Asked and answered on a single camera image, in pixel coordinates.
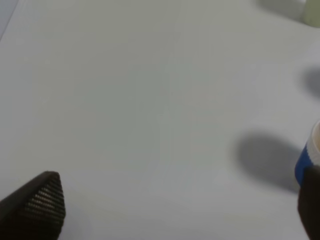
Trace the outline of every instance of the white table surface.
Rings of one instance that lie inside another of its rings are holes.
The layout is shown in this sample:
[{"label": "white table surface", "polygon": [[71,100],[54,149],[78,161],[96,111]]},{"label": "white table surface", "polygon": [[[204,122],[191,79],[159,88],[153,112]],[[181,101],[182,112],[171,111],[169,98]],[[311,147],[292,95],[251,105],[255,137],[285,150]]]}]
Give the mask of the white table surface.
[{"label": "white table surface", "polygon": [[0,39],[19,0],[0,0]]},{"label": "white table surface", "polygon": [[0,197],[58,171],[61,240],[306,240],[292,180],[320,29],[290,0],[20,0]]}]

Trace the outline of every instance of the black object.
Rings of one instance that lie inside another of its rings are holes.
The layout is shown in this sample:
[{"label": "black object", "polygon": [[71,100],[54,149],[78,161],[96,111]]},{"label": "black object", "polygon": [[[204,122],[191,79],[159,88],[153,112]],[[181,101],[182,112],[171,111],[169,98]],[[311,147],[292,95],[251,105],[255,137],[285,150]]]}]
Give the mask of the black object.
[{"label": "black object", "polygon": [[320,240],[320,166],[304,170],[298,212],[310,240]]},{"label": "black object", "polygon": [[65,216],[60,175],[45,171],[0,201],[0,240],[57,240]]}]

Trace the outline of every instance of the blurry object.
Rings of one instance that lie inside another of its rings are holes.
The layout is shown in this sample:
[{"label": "blurry object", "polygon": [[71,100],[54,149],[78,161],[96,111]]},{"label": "blurry object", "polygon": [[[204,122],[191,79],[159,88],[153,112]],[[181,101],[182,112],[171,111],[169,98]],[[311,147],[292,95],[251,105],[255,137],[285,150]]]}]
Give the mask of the blurry object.
[{"label": "blurry object", "polygon": [[301,186],[305,168],[311,167],[313,165],[320,165],[320,121],[318,121],[306,142],[306,145],[295,165],[294,175]]},{"label": "blurry object", "polygon": [[57,240],[65,216],[60,175],[43,172],[0,202],[0,239]]},{"label": "blurry object", "polygon": [[320,166],[307,167],[299,193],[298,212],[310,240],[320,240]]},{"label": "blurry object", "polygon": [[320,1],[306,0],[303,21],[311,27],[320,28]]}]

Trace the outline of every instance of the textured black tip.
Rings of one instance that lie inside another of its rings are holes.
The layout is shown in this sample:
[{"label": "textured black tip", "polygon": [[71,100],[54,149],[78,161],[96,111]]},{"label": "textured black tip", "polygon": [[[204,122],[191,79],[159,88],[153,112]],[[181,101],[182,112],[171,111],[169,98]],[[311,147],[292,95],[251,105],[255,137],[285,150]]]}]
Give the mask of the textured black tip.
[{"label": "textured black tip", "polygon": [[304,170],[298,212],[310,240],[320,240],[320,166]]},{"label": "textured black tip", "polygon": [[0,239],[57,240],[65,216],[60,175],[43,172],[0,201]]}]

